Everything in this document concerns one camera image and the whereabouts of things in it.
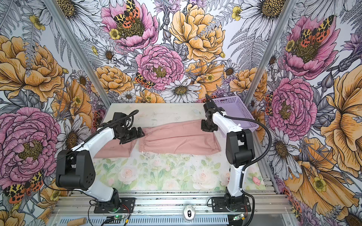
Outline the pink t-shirt with print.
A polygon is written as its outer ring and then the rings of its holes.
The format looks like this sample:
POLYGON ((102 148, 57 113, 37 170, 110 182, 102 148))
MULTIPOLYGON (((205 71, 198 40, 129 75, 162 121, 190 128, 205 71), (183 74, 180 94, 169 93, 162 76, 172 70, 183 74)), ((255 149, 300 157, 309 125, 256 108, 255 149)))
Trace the pink t-shirt with print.
POLYGON ((94 156, 96 159, 104 158, 128 158, 135 147, 137 141, 133 140, 126 144, 120 144, 118 139, 113 139, 106 143, 94 156))

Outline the pink shorts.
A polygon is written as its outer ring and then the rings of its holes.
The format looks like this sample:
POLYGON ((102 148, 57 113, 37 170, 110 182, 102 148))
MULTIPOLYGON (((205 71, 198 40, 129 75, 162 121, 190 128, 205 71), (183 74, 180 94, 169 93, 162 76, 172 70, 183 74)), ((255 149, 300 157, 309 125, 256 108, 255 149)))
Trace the pink shorts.
POLYGON ((201 120, 169 123, 143 131, 140 152, 212 155, 221 151, 215 134, 201 129, 201 120))

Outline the lilac plastic laundry basket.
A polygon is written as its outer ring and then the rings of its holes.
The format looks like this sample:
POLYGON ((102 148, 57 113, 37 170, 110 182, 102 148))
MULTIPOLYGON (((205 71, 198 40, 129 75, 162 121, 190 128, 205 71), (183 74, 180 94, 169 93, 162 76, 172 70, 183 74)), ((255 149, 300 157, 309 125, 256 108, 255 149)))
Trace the lilac plastic laundry basket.
MULTIPOLYGON (((239 96, 216 98, 214 99, 214 102, 219 108, 224 109, 228 116, 254 120, 252 114, 239 96)), ((233 120, 233 122, 235 124, 240 124, 243 129, 249 129, 251 132, 254 132, 259 128, 259 125, 254 122, 239 120, 233 120)))

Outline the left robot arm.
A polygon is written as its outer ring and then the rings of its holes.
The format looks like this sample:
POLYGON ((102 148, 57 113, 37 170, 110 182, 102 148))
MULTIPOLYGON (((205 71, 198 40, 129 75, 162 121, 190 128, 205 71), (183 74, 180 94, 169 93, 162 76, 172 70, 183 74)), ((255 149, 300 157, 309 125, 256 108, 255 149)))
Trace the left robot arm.
POLYGON ((101 124, 80 145, 59 152, 55 177, 57 187, 79 191, 95 199, 95 213, 126 210, 117 189, 96 178, 93 158, 111 140, 118 139, 121 144, 127 144, 145 135, 142 128, 133 126, 138 112, 134 110, 128 115, 115 113, 112 120, 101 124))

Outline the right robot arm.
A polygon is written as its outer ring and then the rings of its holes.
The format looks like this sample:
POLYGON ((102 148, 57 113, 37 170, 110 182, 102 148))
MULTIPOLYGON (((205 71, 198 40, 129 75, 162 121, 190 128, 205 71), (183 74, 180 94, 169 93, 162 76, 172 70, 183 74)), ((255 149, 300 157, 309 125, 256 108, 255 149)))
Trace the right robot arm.
POLYGON ((250 211, 250 203, 242 186, 244 167, 255 158, 252 132, 229 119, 226 112, 218 109, 213 102, 204 103, 203 108, 206 118, 201 122, 201 129, 205 132, 221 131, 226 135, 225 153, 230 164, 224 200, 212 199, 214 211, 250 211))

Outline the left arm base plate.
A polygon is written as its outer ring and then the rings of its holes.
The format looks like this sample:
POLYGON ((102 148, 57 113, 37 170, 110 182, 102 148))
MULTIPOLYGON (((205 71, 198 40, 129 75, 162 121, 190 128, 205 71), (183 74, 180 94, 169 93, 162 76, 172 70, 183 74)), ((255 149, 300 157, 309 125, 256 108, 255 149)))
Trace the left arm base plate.
POLYGON ((94 208, 96 214, 133 213, 135 198, 120 198, 119 201, 99 202, 94 208))

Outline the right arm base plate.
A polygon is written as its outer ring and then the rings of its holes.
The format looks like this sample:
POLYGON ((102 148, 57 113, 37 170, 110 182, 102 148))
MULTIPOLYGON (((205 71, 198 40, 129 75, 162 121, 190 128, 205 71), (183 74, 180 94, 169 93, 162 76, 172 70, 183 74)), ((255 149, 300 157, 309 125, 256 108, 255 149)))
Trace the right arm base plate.
POLYGON ((211 207, 213 212, 251 212, 249 198, 239 197, 212 197, 211 207))

